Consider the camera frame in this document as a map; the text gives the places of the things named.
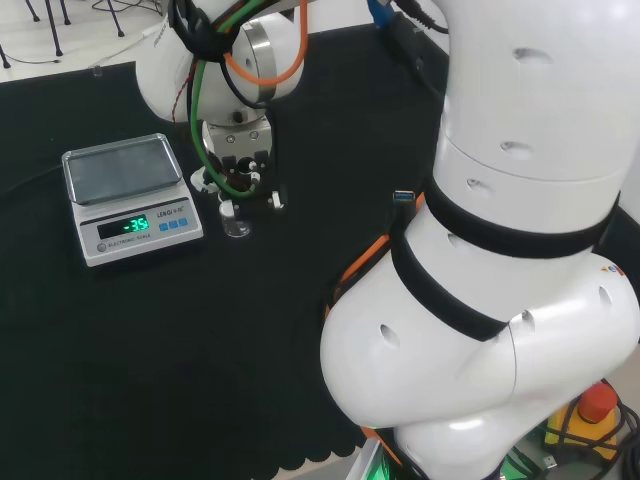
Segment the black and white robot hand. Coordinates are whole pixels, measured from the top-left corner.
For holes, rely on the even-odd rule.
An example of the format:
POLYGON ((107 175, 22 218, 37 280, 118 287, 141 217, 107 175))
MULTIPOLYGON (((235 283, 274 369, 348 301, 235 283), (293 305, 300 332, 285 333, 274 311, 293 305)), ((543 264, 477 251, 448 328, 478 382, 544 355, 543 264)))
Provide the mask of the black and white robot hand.
POLYGON ((262 116, 230 126, 201 121, 198 126, 201 149, 211 166, 203 172, 204 185, 217 187, 221 198, 232 202, 240 218, 282 212, 285 195, 269 120, 262 116))

